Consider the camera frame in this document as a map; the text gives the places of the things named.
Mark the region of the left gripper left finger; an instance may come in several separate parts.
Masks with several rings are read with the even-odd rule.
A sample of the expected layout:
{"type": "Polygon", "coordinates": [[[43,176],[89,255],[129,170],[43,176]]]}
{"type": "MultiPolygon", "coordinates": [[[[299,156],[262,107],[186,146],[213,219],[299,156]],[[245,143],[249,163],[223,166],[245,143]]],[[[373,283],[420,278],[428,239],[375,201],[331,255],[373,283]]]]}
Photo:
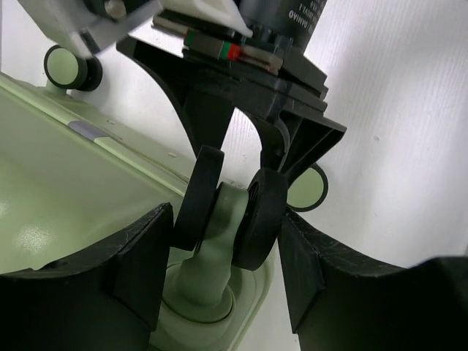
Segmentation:
{"type": "Polygon", "coordinates": [[[39,270],[1,276],[3,350],[147,350],[173,231],[163,203],[39,270]]]}

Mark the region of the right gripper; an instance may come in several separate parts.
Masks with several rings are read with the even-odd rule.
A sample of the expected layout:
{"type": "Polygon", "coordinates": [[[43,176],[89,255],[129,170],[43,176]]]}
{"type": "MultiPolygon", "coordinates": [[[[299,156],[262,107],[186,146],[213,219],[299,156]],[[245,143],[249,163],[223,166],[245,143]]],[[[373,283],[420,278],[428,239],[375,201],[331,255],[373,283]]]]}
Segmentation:
{"type": "MultiPolygon", "coordinates": [[[[318,111],[327,107],[326,74],[304,56],[291,35],[250,22],[253,36],[247,37],[226,25],[172,10],[155,16],[153,26],[184,39],[184,58],[310,106],[239,108],[259,135],[261,167],[279,172],[292,183],[344,137],[347,128],[318,111]]],[[[196,64],[134,37],[119,41],[116,50],[164,91],[194,154],[203,146],[222,148],[234,106],[195,88],[199,81],[196,64]]]]}

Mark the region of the green suitcase blue lining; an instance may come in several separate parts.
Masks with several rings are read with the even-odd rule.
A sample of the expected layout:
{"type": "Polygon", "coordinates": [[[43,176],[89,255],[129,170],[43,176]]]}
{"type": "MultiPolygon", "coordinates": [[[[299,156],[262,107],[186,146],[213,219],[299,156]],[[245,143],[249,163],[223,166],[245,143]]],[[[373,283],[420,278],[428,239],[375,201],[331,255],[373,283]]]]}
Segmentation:
{"type": "Polygon", "coordinates": [[[328,178],[311,166],[284,191],[261,169],[248,188],[222,183],[221,151],[195,162],[73,99],[95,89],[96,58],[59,46],[45,86],[1,76],[1,276],[39,270],[124,229],[163,203],[173,231],[147,350],[236,350],[271,286],[272,219],[319,206],[328,178]]]}

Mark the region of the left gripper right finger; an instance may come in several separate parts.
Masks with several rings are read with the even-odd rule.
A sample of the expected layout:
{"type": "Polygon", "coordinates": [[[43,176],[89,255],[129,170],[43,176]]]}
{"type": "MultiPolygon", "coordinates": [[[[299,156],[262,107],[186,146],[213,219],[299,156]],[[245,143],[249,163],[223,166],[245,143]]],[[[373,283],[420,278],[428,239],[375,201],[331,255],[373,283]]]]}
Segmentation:
{"type": "Polygon", "coordinates": [[[283,218],[279,253],[292,331],[302,350],[465,350],[467,259],[411,268],[375,260],[283,218]]]}

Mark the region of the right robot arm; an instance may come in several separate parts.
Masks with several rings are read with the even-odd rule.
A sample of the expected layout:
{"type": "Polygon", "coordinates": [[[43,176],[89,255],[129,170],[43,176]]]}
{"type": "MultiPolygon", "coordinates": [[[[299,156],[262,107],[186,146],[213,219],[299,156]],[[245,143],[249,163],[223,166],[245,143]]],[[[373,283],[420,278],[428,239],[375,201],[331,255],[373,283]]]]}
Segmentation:
{"type": "Polygon", "coordinates": [[[237,1],[250,37],[165,10],[154,25],[182,30],[182,56],[131,36],[116,48],[162,88],[195,153],[203,146],[221,148],[239,110],[260,137],[260,164],[293,182],[346,131],[325,117],[325,73],[304,55],[324,6],[324,1],[237,1]]]}

